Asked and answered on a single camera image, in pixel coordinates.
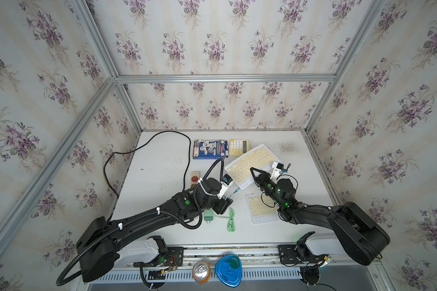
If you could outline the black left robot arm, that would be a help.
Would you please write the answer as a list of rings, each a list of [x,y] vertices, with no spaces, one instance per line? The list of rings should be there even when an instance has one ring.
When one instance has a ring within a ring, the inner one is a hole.
[[[56,285],[64,286],[78,276],[85,282],[102,277],[120,259],[122,248],[156,230],[175,224],[198,229],[204,211],[213,210],[221,215],[232,204],[232,199],[225,197],[232,184],[228,175],[221,181],[201,179],[195,187],[175,194],[153,209],[118,220],[107,221],[104,217],[93,220],[75,245],[77,256],[58,276]]]

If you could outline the cream yellow calculator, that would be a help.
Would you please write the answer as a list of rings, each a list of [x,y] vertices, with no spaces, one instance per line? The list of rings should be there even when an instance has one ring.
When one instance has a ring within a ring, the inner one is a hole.
[[[231,156],[241,156],[251,150],[251,142],[247,139],[231,139],[228,143],[228,153]]]

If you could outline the green charger plug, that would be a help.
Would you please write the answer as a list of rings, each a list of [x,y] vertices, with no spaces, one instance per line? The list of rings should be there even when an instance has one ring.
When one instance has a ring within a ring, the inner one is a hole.
[[[203,212],[203,219],[206,223],[211,223],[214,220],[214,212],[212,210],[205,210]]]

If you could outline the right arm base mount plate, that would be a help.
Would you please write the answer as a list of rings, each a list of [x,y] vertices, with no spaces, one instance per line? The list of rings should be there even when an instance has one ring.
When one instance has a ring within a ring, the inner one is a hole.
[[[302,263],[298,257],[297,244],[280,244],[277,246],[277,249],[281,264],[294,265]]]

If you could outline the cream power strip red sockets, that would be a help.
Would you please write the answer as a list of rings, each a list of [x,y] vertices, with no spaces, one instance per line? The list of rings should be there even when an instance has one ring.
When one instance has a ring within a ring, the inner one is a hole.
[[[192,171],[191,172],[191,180],[190,180],[191,187],[198,185],[200,178],[201,178],[201,174],[199,171]]]

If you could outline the blue marker pen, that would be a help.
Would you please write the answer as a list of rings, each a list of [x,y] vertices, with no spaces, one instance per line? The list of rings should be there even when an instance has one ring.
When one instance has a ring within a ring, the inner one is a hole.
[[[224,148],[224,155],[225,155],[225,157],[226,158],[229,157],[228,142],[227,141],[224,141],[223,148]]]

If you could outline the blue paperback book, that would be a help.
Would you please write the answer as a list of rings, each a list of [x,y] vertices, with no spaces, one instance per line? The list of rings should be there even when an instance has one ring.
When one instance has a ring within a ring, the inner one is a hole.
[[[216,160],[225,158],[223,143],[225,140],[195,140],[193,146],[194,160]]]

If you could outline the white yellow keyboard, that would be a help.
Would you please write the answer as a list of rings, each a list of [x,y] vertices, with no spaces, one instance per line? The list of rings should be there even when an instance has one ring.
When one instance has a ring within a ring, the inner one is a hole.
[[[277,207],[272,207],[273,201],[261,194],[246,194],[246,202],[253,224],[264,224],[279,220]]]
[[[227,174],[234,180],[238,188],[245,190],[250,185],[254,184],[251,168],[256,168],[265,172],[272,169],[274,162],[280,162],[280,159],[275,156],[264,144],[261,144],[246,154],[239,156],[233,162],[225,167]]]

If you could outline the aluminium front rail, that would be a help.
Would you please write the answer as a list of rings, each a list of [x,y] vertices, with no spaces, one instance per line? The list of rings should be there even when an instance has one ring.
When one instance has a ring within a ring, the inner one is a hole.
[[[307,242],[291,243],[297,244],[298,257],[302,261],[300,264],[317,265],[329,260],[332,256],[346,257],[347,254],[342,250],[341,245],[332,236],[317,237]],[[120,251],[102,255],[94,253],[95,266],[101,267],[101,274],[108,273],[113,268],[134,267],[133,263],[143,252],[161,251],[167,247],[183,247],[182,266],[191,265],[193,261],[205,259],[206,261],[217,261],[226,255],[237,255],[245,258],[247,264],[281,264],[279,260],[278,244],[221,244],[221,245],[167,245],[159,236],[149,238],[144,241],[134,241],[130,245],[123,247]]]

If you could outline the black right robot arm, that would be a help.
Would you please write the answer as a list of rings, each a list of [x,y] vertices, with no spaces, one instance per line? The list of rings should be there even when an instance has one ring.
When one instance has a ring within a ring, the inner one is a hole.
[[[381,252],[390,244],[387,232],[356,203],[346,202],[342,206],[306,204],[296,200],[296,188],[290,179],[275,182],[270,173],[254,167],[250,172],[256,186],[274,201],[284,222],[332,230],[343,250],[355,262],[369,265],[381,258]]]

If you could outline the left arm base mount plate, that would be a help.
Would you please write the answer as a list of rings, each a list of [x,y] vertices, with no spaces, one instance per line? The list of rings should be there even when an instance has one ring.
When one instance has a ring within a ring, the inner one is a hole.
[[[143,252],[133,263],[134,267],[180,267],[183,264],[183,247],[167,247],[164,250]]]

